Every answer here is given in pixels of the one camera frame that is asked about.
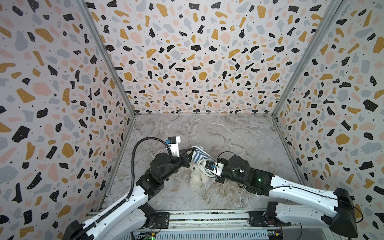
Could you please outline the blue white striped knit sweater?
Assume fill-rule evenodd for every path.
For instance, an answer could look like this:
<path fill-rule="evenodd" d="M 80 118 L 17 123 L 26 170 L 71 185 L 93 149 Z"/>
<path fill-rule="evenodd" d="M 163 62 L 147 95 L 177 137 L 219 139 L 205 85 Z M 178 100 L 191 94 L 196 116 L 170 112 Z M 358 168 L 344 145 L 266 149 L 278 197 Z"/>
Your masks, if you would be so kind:
<path fill-rule="evenodd" d="M 194 151 L 192 155 L 192 161 L 196 164 L 199 164 L 202 161 L 215 162 L 211 155 L 205 152 L 202 148 L 194 146 Z"/>

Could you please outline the white fluffy teddy bear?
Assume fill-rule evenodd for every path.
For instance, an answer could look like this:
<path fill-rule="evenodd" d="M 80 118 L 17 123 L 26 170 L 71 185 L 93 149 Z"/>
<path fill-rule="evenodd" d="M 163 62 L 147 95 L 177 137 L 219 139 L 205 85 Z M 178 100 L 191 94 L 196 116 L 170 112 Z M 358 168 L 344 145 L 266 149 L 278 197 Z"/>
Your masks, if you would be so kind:
<path fill-rule="evenodd" d="M 191 179 L 188 180 L 188 184 L 197 195 L 201 198 L 207 198 L 221 194 L 221 185 L 215 182 L 215 177 L 211 178 L 204 174 L 196 164 L 192 164 L 190 170 Z"/>

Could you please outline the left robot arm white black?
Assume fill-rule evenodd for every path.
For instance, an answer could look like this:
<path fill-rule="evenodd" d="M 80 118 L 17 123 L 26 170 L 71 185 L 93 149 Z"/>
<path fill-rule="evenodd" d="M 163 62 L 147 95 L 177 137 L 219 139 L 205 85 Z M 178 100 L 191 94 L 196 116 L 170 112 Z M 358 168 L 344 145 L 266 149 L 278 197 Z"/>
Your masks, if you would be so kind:
<path fill-rule="evenodd" d="M 72 222 L 65 230 L 64 240 L 112 240 L 141 227 L 149 228 L 157 212 L 148 204 L 180 168 L 190 166 L 195 147 L 179 151 L 177 157 L 157 154 L 150 168 L 135 183 L 127 196 L 121 197 L 97 216 L 79 223 Z"/>

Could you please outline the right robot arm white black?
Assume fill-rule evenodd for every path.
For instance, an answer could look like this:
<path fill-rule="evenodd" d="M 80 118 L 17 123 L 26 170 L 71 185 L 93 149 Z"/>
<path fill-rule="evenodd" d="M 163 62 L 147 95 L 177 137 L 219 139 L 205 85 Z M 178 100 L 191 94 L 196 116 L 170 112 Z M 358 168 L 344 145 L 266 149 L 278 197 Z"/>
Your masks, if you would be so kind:
<path fill-rule="evenodd" d="M 345 189 L 324 191 L 303 186 L 273 173 L 254 169 L 238 156 L 205 164 L 205 169 L 212 172 L 219 183 L 230 180 L 251 194 L 294 202 L 294 205 L 268 202 L 263 213 L 265 225 L 285 227 L 295 223 L 307 224 L 327 227 L 348 239 L 358 237 L 353 198 Z"/>

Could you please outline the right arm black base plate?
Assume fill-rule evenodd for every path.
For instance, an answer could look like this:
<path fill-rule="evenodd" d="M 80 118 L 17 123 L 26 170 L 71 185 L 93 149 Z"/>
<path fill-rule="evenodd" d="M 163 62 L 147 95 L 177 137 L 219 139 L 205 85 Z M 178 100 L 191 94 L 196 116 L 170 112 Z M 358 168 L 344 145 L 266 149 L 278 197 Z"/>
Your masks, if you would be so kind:
<path fill-rule="evenodd" d="M 283 222 L 277 217 L 278 202 L 268 202 L 264 211 L 249 211 L 249 224 L 252 227 L 290 227 L 290 222 Z"/>

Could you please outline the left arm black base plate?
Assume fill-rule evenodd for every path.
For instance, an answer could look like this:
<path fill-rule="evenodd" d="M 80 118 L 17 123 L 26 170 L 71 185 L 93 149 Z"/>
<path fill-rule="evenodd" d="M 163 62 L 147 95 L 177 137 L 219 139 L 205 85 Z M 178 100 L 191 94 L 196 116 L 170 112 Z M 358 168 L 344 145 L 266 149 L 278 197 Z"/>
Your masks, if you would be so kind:
<path fill-rule="evenodd" d="M 168 229 L 170 224 L 170 212 L 157 212 L 146 220 L 139 230 Z"/>

